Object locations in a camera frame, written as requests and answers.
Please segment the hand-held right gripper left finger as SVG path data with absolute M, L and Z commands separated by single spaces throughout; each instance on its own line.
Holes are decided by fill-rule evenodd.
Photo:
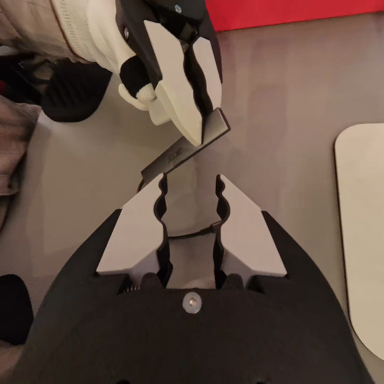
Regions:
M 173 271 L 166 225 L 167 175 L 160 174 L 124 204 L 104 249 L 98 275 L 127 274 L 140 286 L 147 273 L 167 286 Z

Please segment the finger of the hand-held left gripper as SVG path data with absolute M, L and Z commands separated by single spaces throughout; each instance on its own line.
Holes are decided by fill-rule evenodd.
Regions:
M 203 117 L 185 73 L 180 40 L 158 22 L 143 20 L 143 63 L 157 101 L 194 147 L 203 141 Z
M 191 46 L 192 84 L 203 116 L 222 104 L 222 82 L 211 42 L 198 37 Z

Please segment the dark cloth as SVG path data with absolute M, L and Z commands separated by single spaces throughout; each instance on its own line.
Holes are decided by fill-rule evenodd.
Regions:
M 111 77 L 97 63 L 60 60 L 41 98 L 41 109 L 54 122 L 84 121 L 98 109 Z

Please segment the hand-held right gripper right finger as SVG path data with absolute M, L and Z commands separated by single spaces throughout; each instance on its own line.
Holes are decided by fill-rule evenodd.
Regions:
M 215 285 L 239 275 L 243 286 L 254 276 L 284 278 L 286 268 L 266 224 L 262 209 L 227 177 L 217 175 L 215 193 L 220 222 L 215 229 Z

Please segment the grey usb hub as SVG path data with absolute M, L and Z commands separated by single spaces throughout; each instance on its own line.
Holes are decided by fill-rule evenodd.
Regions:
M 159 174 L 169 174 L 230 130 L 222 109 L 216 108 L 205 120 L 202 144 L 193 146 L 185 137 L 180 137 L 141 171 L 142 180 L 137 188 L 137 193 Z

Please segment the person's left forearm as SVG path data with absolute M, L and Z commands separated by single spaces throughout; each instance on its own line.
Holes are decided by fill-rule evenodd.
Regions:
M 48 0 L 1 0 L 0 42 L 42 56 L 70 58 L 72 55 L 52 1 Z

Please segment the red plastic bin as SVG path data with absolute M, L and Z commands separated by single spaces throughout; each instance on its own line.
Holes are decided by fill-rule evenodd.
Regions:
M 382 12 L 383 0 L 207 0 L 215 31 Z

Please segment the person's left hand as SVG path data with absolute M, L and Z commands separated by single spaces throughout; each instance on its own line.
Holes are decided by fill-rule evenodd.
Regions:
M 52 1 L 72 51 L 121 79 L 120 96 L 142 111 L 156 99 L 146 67 L 128 46 L 116 22 L 114 0 Z

